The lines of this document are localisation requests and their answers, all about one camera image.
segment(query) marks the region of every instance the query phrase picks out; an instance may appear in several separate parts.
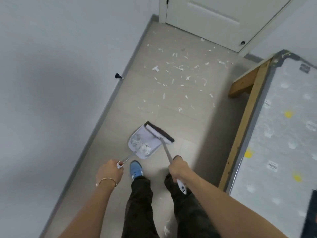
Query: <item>yellow spot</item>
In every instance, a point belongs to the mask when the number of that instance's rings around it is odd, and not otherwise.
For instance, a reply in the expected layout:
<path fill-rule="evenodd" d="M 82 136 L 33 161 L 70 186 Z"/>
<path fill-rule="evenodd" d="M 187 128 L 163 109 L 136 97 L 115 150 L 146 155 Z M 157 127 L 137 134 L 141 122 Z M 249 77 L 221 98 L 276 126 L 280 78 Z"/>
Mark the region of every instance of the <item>yellow spot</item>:
<path fill-rule="evenodd" d="M 247 148 L 247 150 L 244 153 L 244 157 L 251 158 L 253 154 L 254 152 L 251 149 Z"/>
<path fill-rule="evenodd" d="M 293 173 L 293 179 L 298 182 L 298 183 L 302 183 L 303 180 L 301 178 L 301 175 L 299 173 Z"/>
<path fill-rule="evenodd" d="M 293 114 L 294 114 L 293 111 L 286 111 L 284 113 L 285 117 L 287 117 L 288 119 L 290 119 L 293 116 Z"/>

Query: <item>white door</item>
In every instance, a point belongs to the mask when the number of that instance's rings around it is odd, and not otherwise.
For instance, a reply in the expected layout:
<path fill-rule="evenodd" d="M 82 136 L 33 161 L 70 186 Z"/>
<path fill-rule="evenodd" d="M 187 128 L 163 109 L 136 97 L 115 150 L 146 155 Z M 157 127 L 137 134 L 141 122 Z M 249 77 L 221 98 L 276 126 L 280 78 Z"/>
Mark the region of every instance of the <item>white door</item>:
<path fill-rule="evenodd" d="M 166 23 L 236 52 L 289 0 L 169 0 Z"/>

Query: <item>black bristles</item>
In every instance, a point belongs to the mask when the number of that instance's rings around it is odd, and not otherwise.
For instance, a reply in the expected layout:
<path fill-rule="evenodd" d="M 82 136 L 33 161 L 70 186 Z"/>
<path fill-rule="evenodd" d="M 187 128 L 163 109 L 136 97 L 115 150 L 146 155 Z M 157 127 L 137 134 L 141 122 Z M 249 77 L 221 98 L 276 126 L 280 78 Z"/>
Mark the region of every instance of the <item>black bristles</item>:
<path fill-rule="evenodd" d="M 167 138 L 172 143 L 175 142 L 175 140 L 171 136 L 169 136 L 169 134 L 167 132 L 165 132 L 164 130 L 162 130 L 161 128 L 155 126 L 154 124 L 151 124 L 149 121 L 147 121 L 144 124 L 144 126 L 146 126 L 146 125 L 151 126 L 153 129 L 155 129 L 157 132 L 159 132 L 161 135 L 163 135 L 165 138 Z"/>

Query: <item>person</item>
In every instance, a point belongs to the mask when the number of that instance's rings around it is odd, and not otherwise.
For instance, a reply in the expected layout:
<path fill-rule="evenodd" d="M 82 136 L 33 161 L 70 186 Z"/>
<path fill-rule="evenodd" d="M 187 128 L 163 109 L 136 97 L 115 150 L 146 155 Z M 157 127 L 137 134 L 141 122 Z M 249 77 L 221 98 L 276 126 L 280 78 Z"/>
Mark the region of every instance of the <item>person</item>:
<path fill-rule="evenodd" d="M 109 197 L 123 175 L 117 160 L 102 165 L 96 175 L 97 188 L 59 238 L 98 238 Z M 130 164 L 133 182 L 126 205 L 122 238 L 158 238 L 153 221 L 150 180 L 137 161 Z M 184 195 L 176 179 L 187 186 Z M 186 161 L 175 156 L 164 180 L 174 202 L 177 237 L 182 238 L 286 238 L 266 219 L 199 177 Z"/>

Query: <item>forearm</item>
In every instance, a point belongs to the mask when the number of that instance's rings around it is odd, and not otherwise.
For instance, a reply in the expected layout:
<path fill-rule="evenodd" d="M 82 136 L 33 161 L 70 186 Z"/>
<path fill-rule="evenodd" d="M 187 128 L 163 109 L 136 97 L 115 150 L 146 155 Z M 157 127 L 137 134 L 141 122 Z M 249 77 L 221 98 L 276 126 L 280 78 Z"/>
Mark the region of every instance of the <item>forearm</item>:
<path fill-rule="evenodd" d="M 223 238 L 286 238 L 266 219 L 193 171 L 187 175 L 185 182 Z"/>
<path fill-rule="evenodd" d="M 113 180 L 104 180 L 59 238 L 99 238 Z"/>

